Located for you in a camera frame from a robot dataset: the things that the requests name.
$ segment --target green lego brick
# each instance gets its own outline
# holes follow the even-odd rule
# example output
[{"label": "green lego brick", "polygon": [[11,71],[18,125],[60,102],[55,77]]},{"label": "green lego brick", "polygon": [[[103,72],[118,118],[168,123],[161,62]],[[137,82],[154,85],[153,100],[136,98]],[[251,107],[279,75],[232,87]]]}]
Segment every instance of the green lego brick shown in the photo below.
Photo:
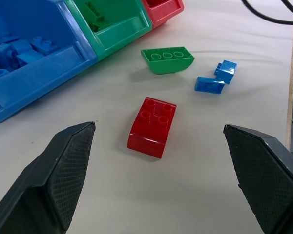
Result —
[{"label": "green lego brick", "polygon": [[99,60],[152,30],[141,0],[65,0],[65,4]]},{"label": "green lego brick", "polygon": [[155,74],[180,72],[193,63],[193,55],[185,47],[142,50],[150,70]]}]

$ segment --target textured gripper pad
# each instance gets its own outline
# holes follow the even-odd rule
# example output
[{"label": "textured gripper pad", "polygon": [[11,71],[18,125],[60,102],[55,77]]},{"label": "textured gripper pad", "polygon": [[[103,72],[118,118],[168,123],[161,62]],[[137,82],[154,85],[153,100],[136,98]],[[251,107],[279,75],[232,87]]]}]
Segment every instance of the textured gripper pad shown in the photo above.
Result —
[{"label": "textured gripper pad", "polygon": [[264,233],[276,233],[293,207],[292,178],[259,139],[230,127],[224,133],[239,187]]},{"label": "textured gripper pad", "polygon": [[64,230],[69,228],[82,191],[93,138],[93,125],[75,134],[52,172],[47,189]]}]

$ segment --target green storage bin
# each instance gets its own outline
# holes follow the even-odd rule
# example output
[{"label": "green storage bin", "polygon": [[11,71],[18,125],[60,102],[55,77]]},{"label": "green storage bin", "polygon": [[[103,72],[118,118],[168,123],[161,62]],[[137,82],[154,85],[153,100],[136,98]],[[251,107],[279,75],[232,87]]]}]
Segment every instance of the green storage bin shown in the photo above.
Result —
[{"label": "green storage bin", "polygon": [[65,1],[102,60],[152,30],[141,0]]}]

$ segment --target lego duplo brick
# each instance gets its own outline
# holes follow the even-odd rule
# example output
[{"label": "lego duplo brick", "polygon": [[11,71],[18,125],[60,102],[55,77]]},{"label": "lego duplo brick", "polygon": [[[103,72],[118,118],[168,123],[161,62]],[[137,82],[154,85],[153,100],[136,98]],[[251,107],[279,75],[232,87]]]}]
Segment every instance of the lego duplo brick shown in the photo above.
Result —
[{"label": "lego duplo brick", "polygon": [[132,125],[127,148],[162,158],[177,105],[147,97]]},{"label": "lego duplo brick", "polygon": [[2,35],[0,36],[0,45],[3,43],[10,43],[12,41],[18,40],[19,37],[16,35],[10,35],[10,34],[6,34],[6,35]]},{"label": "lego duplo brick", "polygon": [[36,62],[43,57],[44,56],[42,54],[38,53],[35,50],[30,50],[20,55],[17,55],[17,58],[21,67],[28,65],[30,63]]},{"label": "lego duplo brick", "polygon": [[0,45],[0,64],[4,69],[17,69],[16,52],[10,44],[3,43]]},{"label": "lego duplo brick", "polygon": [[217,76],[217,79],[223,80],[226,84],[230,84],[236,69],[236,63],[224,60],[223,63],[218,64],[214,74]]},{"label": "lego duplo brick", "polygon": [[224,86],[225,82],[223,80],[198,77],[194,89],[199,92],[221,94]]},{"label": "lego duplo brick", "polygon": [[44,40],[42,37],[37,36],[34,37],[33,40],[30,42],[35,50],[43,55],[49,55],[59,48],[50,40]]},{"label": "lego duplo brick", "polygon": [[20,40],[12,42],[11,46],[18,55],[33,49],[29,41],[24,39],[20,39]]},{"label": "lego duplo brick", "polygon": [[141,54],[155,74],[180,72],[194,61],[194,56],[185,47],[142,50]]}]

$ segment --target green lego piece in bin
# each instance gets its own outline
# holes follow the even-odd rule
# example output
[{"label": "green lego piece in bin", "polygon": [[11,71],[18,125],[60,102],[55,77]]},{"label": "green lego piece in bin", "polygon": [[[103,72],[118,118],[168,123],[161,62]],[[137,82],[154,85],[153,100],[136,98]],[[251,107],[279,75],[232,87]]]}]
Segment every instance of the green lego piece in bin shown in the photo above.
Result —
[{"label": "green lego piece in bin", "polygon": [[194,61],[194,56],[185,47],[142,50],[141,54],[155,74],[180,72]]},{"label": "green lego piece in bin", "polygon": [[78,2],[77,5],[79,6],[80,12],[83,13],[83,17],[85,18],[93,32],[99,32],[113,25],[113,23],[105,21],[104,16],[91,2]]}]

